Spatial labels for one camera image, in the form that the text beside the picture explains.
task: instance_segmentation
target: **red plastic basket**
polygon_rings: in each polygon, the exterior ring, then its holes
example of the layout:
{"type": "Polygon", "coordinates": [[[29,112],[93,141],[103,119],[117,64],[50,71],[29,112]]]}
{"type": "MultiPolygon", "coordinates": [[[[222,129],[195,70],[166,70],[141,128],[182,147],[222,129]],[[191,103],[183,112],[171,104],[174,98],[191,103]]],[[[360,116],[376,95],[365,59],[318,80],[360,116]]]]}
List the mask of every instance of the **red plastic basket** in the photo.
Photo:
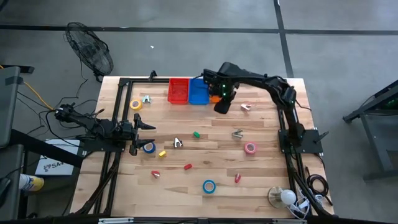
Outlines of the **red plastic basket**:
{"type": "Polygon", "coordinates": [[[171,78],[167,100],[173,104],[188,103],[189,78],[171,78]]]}

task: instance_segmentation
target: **wooden table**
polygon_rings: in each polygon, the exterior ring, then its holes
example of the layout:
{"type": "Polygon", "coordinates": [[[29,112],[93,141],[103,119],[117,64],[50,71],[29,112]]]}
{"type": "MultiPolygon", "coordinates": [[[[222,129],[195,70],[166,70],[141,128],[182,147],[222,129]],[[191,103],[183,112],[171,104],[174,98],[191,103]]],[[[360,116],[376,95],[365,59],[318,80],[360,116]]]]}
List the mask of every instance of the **wooden table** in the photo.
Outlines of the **wooden table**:
{"type": "MultiPolygon", "coordinates": [[[[99,118],[111,119],[119,78],[104,78],[96,110],[105,108],[105,111],[99,118]]],[[[303,79],[290,78],[288,82],[295,86],[298,102],[309,107],[303,79]]],[[[137,156],[131,156],[128,150],[122,153],[112,216],[292,217],[287,209],[276,209],[267,199],[271,187],[289,188],[285,157],[279,151],[277,110],[268,92],[241,85],[228,114],[218,114],[213,111],[214,105],[172,105],[167,101],[167,90],[165,83],[135,83],[133,86],[132,99],[141,99],[145,95],[152,98],[152,103],[145,104],[139,114],[143,122],[156,129],[139,134],[140,138],[155,138],[157,152],[139,151],[137,156]],[[247,101],[253,107],[251,111],[243,112],[241,103],[247,101]],[[243,130],[241,140],[231,137],[238,128],[243,130]],[[194,131],[200,133],[200,139],[193,136],[194,131]],[[173,148],[174,137],[183,141],[183,148],[173,148]],[[258,146],[252,156],[243,151],[248,141],[254,141],[258,146]],[[167,151],[167,157],[159,157],[162,150],[167,151]],[[189,163],[193,168],[184,170],[184,165],[189,163]],[[160,171],[161,177],[155,179],[150,174],[152,170],[160,171]],[[242,178],[235,184],[237,173],[242,178]],[[207,179],[217,184],[211,195],[202,191],[202,184],[207,179]]],[[[309,110],[297,107],[297,113],[307,129],[313,128],[309,110]]],[[[129,111],[130,121],[133,114],[133,110],[129,111]]],[[[103,152],[96,152],[84,160],[71,212],[81,208],[97,187],[103,156],[103,152]]],[[[319,158],[312,154],[302,157],[304,166],[308,166],[312,174],[325,176],[319,158]]],[[[102,208],[107,196],[105,190],[102,208]]],[[[323,204],[333,213],[325,199],[323,204]]]]}

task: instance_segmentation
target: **yellow tape roll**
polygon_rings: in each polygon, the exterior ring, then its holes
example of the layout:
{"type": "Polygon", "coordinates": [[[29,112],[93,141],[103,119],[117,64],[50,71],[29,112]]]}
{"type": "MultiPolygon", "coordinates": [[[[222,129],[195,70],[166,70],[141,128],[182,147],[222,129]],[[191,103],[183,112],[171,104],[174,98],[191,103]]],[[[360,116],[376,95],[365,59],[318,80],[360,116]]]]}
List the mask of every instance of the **yellow tape roll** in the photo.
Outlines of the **yellow tape roll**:
{"type": "Polygon", "coordinates": [[[142,108],[141,100],[132,100],[130,101],[130,107],[133,110],[139,110],[142,108]]]}

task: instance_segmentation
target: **spray can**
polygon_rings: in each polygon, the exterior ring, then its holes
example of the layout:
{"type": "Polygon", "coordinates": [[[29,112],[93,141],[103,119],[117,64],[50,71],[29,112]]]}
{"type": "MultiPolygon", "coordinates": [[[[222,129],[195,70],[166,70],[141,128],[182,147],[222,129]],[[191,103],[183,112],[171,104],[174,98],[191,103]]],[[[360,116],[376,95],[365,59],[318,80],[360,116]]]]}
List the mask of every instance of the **spray can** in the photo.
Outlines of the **spray can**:
{"type": "Polygon", "coordinates": [[[19,189],[27,191],[38,191],[44,185],[44,179],[32,175],[19,175],[19,189]]]}

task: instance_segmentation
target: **blue tape roll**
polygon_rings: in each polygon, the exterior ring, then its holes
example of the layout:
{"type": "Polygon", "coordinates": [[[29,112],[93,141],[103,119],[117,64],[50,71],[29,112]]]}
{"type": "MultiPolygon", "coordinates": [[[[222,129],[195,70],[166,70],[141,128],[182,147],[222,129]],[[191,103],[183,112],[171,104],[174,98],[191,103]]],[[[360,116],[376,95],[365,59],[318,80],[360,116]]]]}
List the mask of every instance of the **blue tape roll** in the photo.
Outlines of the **blue tape roll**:
{"type": "Polygon", "coordinates": [[[151,143],[146,144],[144,147],[142,147],[142,150],[144,150],[144,152],[146,152],[146,153],[153,153],[156,150],[155,143],[151,142],[151,143]]]}
{"type": "Polygon", "coordinates": [[[212,180],[206,180],[206,181],[203,183],[203,191],[204,191],[206,194],[212,194],[212,193],[214,193],[215,190],[216,190],[216,183],[214,183],[214,181],[212,181],[212,180]],[[211,190],[207,190],[207,189],[206,189],[206,184],[212,184],[212,185],[213,185],[213,188],[212,188],[211,190]]]}

